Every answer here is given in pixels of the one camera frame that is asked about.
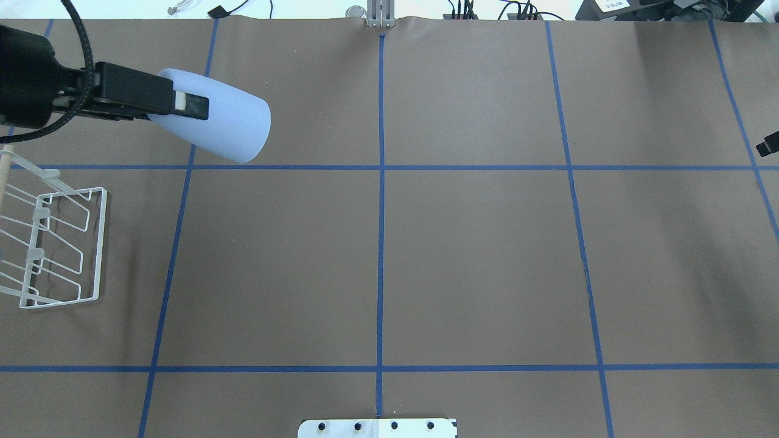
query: metal bracket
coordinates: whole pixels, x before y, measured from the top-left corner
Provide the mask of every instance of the metal bracket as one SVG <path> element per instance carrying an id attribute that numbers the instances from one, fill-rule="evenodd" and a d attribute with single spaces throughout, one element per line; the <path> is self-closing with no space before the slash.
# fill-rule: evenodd
<path id="1" fill-rule="evenodd" d="M 395 27 L 395 0 L 368 0 L 368 27 Z"/>
<path id="2" fill-rule="evenodd" d="M 298 438 L 457 438 L 456 419 L 306 420 Z"/>

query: wire rack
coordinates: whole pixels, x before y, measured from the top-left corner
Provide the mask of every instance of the wire rack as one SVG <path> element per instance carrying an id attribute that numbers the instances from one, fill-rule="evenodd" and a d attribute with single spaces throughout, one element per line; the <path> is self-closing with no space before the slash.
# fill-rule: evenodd
<path id="1" fill-rule="evenodd" d="M 36 194 L 36 186 L 45 193 Z M 19 297 L 22 309 L 96 300 L 107 202 L 106 189 L 74 189 L 58 169 L 39 168 L 5 145 L 0 151 L 0 292 Z"/>

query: black connector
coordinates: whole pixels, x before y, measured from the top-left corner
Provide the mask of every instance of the black connector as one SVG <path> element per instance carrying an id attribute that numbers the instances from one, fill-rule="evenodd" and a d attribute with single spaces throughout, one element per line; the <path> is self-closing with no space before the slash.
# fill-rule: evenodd
<path id="1" fill-rule="evenodd" d="M 765 139 L 766 141 L 755 146 L 761 157 L 779 152 L 779 131 L 774 132 Z"/>
<path id="2" fill-rule="evenodd" d="M 540 21 L 543 21 L 544 20 L 544 17 L 541 16 L 541 14 L 538 14 L 538 13 L 529 14 L 529 15 L 525 16 L 524 18 L 521 18 L 522 17 L 521 14 L 506 14 L 506 15 L 509 17 L 509 20 L 511 20 L 511 19 L 519 19 L 519 20 L 524 20 L 524 21 L 527 21 L 527 20 L 540 20 Z"/>
<path id="3" fill-rule="evenodd" d="M 208 11 L 208 16 L 213 18 L 213 19 L 220 19 L 220 18 L 224 18 L 226 16 L 230 16 L 230 13 L 225 8 L 223 8 L 221 5 L 219 5 L 216 8 L 211 9 L 210 11 Z"/>
<path id="4" fill-rule="evenodd" d="M 457 18 L 457 14 L 443 14 L 443 19 L 464 19 L 464 18 Z M 479 16 L 476 14 L 473 14 L 470 18 L 467 19 L 479 19 Z"/>

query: blue tape grid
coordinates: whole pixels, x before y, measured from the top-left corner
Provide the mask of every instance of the blue tape grid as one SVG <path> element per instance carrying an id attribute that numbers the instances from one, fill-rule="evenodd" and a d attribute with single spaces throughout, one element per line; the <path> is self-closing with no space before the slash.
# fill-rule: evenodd
<path id="1" fill-rule="evenodd" d="M 51 33 L 54 20 L 49 20 L 45 35 Z M 219 21 L 214 20 L 211 35 L 208 59 L 206 62 L 205 76 L 210 75 L 213 50 L 217 39 Z M 606 364 L 603 362 L 600 336 L 597 328 L 597 313 L 595 309 L 592 284 L 587 265 L 587 249 L 579 212 L 579 202 L 576 195 L 575 171 L 751 171 L 760 188 L 760 194 L 767 210 L 774 234 L 779 242 L 779 226 L 768 199 L 765 185 L 761 178 L 762 171 L 779 171 L 779 166 L 760 166 L 757 164 L 752 151 L 751 143 L 746 134 L 746 129 L 733 94 L 728 74 L 724 67 L 717 33 L 714 23 L 709 22 L 714 50 L 719 62 L 724 86 L 733 108 L 742 134 L 742 139 L 749 156 L 751 165 L 576 165 L 572 163 L 566 130 L 566 121 L 562 105 L 562 96 L 559 86 L 557 65 L 555 62 L 552 30 L 546 23 L 546 34 L 549 50 L 549 60 L 552 67 L 552 79 L 555 88 L 555 99 L 558 108 L 560 133 L 562 146 L 565 152 L 565 165 L 388 165 L 385 161 L 384 150 L 384 49 L 385 34 L 379 36 L 379 165 L 320 165 L 320 164 L 195 164 L 196 149 L 190 146 L 189 160 L 187 164 L 48 164 L 42 168 L 60 169 L 104 169 L 104 170 L 186 170 L 182 197 L 179 205 L 178 219 L 174 232 L 174 241 L 171 248 L 171 258 L 165 282 L 163 301 L 160 308 L 160 319 L 157 325 L 154 349 L 150 366 L 0 366 L 0 373 L 148 373 L 146 394 L 143 403 L 143 412 L 139 424 L 139 437 L 143 437 L 146 431 L 153 393 L 154 377 L 157 373 L 374 373 L 376 377 L 375 403 L 376 415 L 382 414 L 382 374 L 387 373 L 494 373 L 494 372 L 598 372 L 601 382 L 601 396 L 604 407 L 604 415 L 608 436 L 614 436 L 611 409 L 608 399 L 608 386 L 606 372 L 619 371 L 673 371 L 673 370 L 705 370 L 705 369 L 779 369 L 776 362 L 753 363 L 657 363 L 657 364 Z M 378 171 L 379 172 L 379 253 L 377 266 L 377 309 L 376 309 L 376 364 L 375 366 L 159 366 L 160 344 L 164 329 L 167 304 L 170 296 L 175 261 L 178 254 L 178 243 L 181 238 L 189 183 L 192 172 L 195 170 L 334 170 L 334 171 Z M 594 348 L 597 363 L 573 364 L 573 365 L 454 365 L 454 366 L 388 366 L 383 363 L 383 268 L 384 268 L 384 206 L 385 206 L 385 172 L 386 171 L 566 171 L 569 178 L 569 188 L 574 217 L 576 221 L 576 233 L 579 240 L 580 255 L 587 295 L 590 307 L 590 323 L 593 334 Z"/>

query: cable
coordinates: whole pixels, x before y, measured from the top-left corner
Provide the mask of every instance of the cable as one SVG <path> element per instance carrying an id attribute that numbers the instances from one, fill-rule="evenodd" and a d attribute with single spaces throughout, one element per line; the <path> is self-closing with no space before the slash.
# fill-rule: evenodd
<path id="1" fill-rule="evenodd" d="M 498 19 L 501 19 L 501 18 L 503 18 L 503 13 L 504 13 L 504 12 L 506 11 L 506 9 L 508 9 L 508 8 L 509 8 L 509 6 L 511 6 L 511 5 L 516 5 L 516 13 L 520 13 L 520 8 L 521 8 L 522 6 L 520 6 L 520 4 L 519 4 L 519 3 L 514 3 L 514 2 L 507 2 L 507 3 L 506 3 L 506 5 L 505 5 L 505 6 L 503 6 L 503 9 L 500 11 L 500 15 L 498 16 Z"/>
<path id="2" fill-rule="evenodd" d="M 760 21 L 762 21 L 763 23 L 768 23 L 768 20 L 766 19 L 766 17 L 764 17 L 763 14 L 761 14 L 760 12 L 755 11 L 755 12 L 752 12 L 752 13 L 755 14 L 755 16 L 757 18 L 759 18 Z"/>
<path id="3" fill-rule="evenodd" d="M 516 5 L 517 17 L 519 17 L 519 15 L 522 13 L 522 5 L 530 5 L 530 7 L 532 7 L 533 9 L 538 10 L 535 6 L 531 5 L 530 2 L 522 3 L 522 2 L 517 2 L 516 0 L 505 0 L 505 1 L 506 1 L 506 5 L 503 6 L 503 10 L 500 11 L 500 15 L 498 16 L 498 19 L 503 18 L 503 13 L 506 11 L 506 9 L 508 9 L 510 5 Z"/>
<path id="4" fill-rule="evenodd" d="M 76 32 L 78 33 L 79 40 L 81 42 L 81 51 L 84 54 L 84 75 L 81 80 L 81 87 L 79 88 L 79 98 L 76 99 L 75 104 L 68 108 L 68 111 L 66 111 L 62 117 L 58 118 L 49 126 L 45 126 L 33 132 L 0 137 L 0 143 L 18 143 L 27 140 L 35 140 L 41 138 L 42 136 L 51 134 L 52 132 L 64 126 L 65 123 L 70 122 L 70 119 L 75 117 L 77 112 L 81 111 L 81 107 L 84 105 L 84 102 L 86 102 L 86 99 L 90 96 L 90 91 L 92 90 L 95 77 L 95 65 L 92 61 L 92 47 L 90 46 L 90 39 L 86 35 L 86 29 L 84 28 L 84 23 L 81 22 L 79 13 L 76 11 L 76 8 L 73 6 L 70 0 L 62 0 L 62 5 L 65 6 L 65 9 L 68 11 L 70 19 L 73 21 L 73 26 L 76 27 Z"/>
<path id="5" fill-rule="evenodd" d="M 230 15 L 230 14 L 232 14 L 233 12 L 235 12 L 235 11 L 239 10 L 239 9 L 240 9 L 240 8 L 242 8 L 242 7 L 243 7 L 243 5 L 245 5 L 246 3 L 249 3 L 249 0 L 244 0 L 244 2 L 243 2 L 243 3 L 241 3 L 240 5 L 238 5 L 238 7 L 237 7 L 237 8 L 235 8 L 235 9 L 231 10 L 231 11 L 230 11 L 230 12 L 228 12 L 227 14 L 228 14 L 228 15 Z"/>
<path id="6" fill-rule="evenodd" d="M 527 11 L 527 14 L 523 14 L 522 16 L 526 17 L 525 19 L 538 19 L 538 8 L 535 7 L 534 4 L 528 3 L 530 6 L 529 11 Z"/>
<path id="7" fill-rule="evenodd" d="M 448 0 L 452 6 L 451 19 L 478 19 L 474 12 L 474 0 L 457 0 L 457 7 L 454 7 L 453 0 Z"/>
<path id="8" fill-rule="evenodd" d="M 645 19 L 642 16 L 638 15 L 638 11 L 633 11 L 633 16 L 636 17 L 639 21 L 652 21 L 650 19 Z"/>
<path id="9" fill-rule="evenodd" d="M 728 0 L 720 0 L 720 6 L 722 6 L 722 9 L 724 10 L 720 20 L 725 20 L 730 16 L 730 2 L 728 2 Z"/>
<path id="10" fill-rule="evenodd" d="M 557 14 L 553 14 L 551 12 L 536 12 L 535 15 L 537 15 L 537 16 L 539 16 L 539 15 L 554 16 L 554 17 L 559 18 L 561 21 L 566 21 L 566 19 L 562 18 L 561 16 L 559 16 Z"/>
<path id="11" fill-rule="evenodd" d="M 533 5 L 530 2 L 525 4 L 525 9 L 522 9 L 522 18 L 523 19 L 525 17 L 530 17 L 527 13 L 533 11 L 533 9 L 530 8 L 531 6 L 533 6 Z"/>

